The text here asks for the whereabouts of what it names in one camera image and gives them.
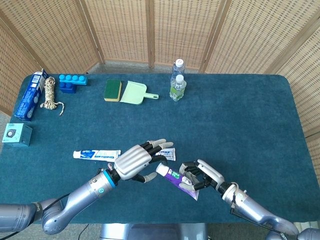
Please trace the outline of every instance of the silver robotic arm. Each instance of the silver robotic arm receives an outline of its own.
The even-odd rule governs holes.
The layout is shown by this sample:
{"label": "silver robotic arm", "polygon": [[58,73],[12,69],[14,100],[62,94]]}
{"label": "silver robotic arm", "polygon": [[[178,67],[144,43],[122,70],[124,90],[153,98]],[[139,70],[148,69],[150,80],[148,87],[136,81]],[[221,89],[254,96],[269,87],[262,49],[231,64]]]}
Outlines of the silver robotic arm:
{"label": "silver robotic arm", "polygon": [[172,145],[172,142],[160,139],[133,146],[114,161],[114,167],[109,163],[108,169],[102,169],[70,193],[64,208],[57,199],[31,204],[0,204],[0,232],[20,232],[34,221],[41,220],[46,234],[60,233],[77,214],[113,190],[119,180],[146,183],[155,178],[155,172],[147,176],[138,173],[150,163],[162,161],[166,164],[167,159],[162,155],[155,156],[155,153]]}
{"label": "silver robotic arm", "polygon": [[247,191],[242,191],[236,182],[225,182],[224,177],[205,161],[198,159],[197,162],[186,162],[180,168],[180,173],[188,175],[202,175],[203,180],[193,186],[199,190],[213,187],[221,194],[222,199],[227,202],[230,212],[240,218],[246,219],[254,224],[266,227],[271,231],[266,240],[317,240],[320,239],[320,230],[308,228],[299,234],[296,226],[270,211],[266,210],[251,197]]}

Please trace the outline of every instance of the bottle cap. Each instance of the bottle cap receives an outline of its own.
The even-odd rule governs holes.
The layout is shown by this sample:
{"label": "bottle cap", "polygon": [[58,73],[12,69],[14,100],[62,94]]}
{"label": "bottle cap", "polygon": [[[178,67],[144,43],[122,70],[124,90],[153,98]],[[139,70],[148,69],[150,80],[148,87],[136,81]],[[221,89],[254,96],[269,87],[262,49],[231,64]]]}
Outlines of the bottle cap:
{"label": "bottle cap", "polygon": [[161,176],[165,176],[169,171],[169,167],[160,163],[155,171]]}
{"label": "bottle cap", "polygon": [[81,157],[81,151],[73,151],[73,158],[79,159]]}
{"label": "bottle cap", "polygon": [[175,77],[175,80],[178,84],[182,84],[184,82],[184,76],[181,75],[181,74],[178,74],[176,77]]}
{"label": "bottle cap", "polygon": [[184,65],[184,61],[179,58],[175,61],[175,65],[178,67],[178,68],[181,68],[183,65]]}

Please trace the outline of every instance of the blue box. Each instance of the blue box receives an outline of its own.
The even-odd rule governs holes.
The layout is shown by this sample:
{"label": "blue box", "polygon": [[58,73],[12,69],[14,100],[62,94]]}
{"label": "blue box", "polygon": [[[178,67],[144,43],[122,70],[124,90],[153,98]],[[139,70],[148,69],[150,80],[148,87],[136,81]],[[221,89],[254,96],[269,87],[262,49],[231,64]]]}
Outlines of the blue box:
{"label": "blue box", "polygon": [[59,75],[59,82],[60,83],[71,83],[71,84],[75,84],[75,85],[87,85],[88,83],[88,78],[84,75],[64,75],[64,74],[60,74]]}
{"label": "blue box", "polygon": [[61,92],[66,93],[66,94],[75,94],[77,90],[77,85],[72,84],[72,83],[64,83],[60,82],[59,83],[59,88]]}
{"label": "blue box", "polygon": [[27,147],[30,143],[32,128],[25,123],[8,123],[2,142],[12,147]]}
{"label": "blue box", "polygon": [[33,112],[38,105],[39,98],[45,88],[45,80],[48,74],[44,69],[35,72],[26,88],[15,116],[23,121],[31,121]]}

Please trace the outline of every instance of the blue lego brick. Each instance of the blue lego brick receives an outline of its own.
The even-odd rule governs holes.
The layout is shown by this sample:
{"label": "blue lego brick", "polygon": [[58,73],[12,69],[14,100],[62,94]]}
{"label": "blue lego brick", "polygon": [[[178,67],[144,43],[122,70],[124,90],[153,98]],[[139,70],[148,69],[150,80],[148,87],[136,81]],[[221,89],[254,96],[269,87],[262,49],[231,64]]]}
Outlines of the blue lego brick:
{"label": "blue lego brick", "polygon": [[75,85],[87,85],[88,83],[88,78],[84,75],[64,75],[64,74],[60,74],[59,75],[59,80],[60,83],[71,83],[71,84],[75,84]]}
{"label": "blue lego brick", "polygon": [[61,92],[65,94],[75,94],[77,90],[77,85],[72,84],[70,82],[65,83],[65,82],[60,82],[59,83],[59,88]]}

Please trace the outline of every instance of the coiled rope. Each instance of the coiled rope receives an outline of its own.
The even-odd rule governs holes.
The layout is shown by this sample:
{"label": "coiled rope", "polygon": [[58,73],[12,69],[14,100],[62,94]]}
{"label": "coiled rope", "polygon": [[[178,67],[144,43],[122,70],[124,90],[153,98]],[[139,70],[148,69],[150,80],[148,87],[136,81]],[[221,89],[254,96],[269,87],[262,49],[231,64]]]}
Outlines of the coiled rope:
{"label": "coiled rope", "polygon": [[41,103],[40,108],[45,108],[49,110],[54,110],[59,104],[62,105],[61,116],[64,113],[65,105],[63,102],[55,102],[55,84],[56,80],[50,76],[44,81],[44,91],[45,91],[45,102]]}

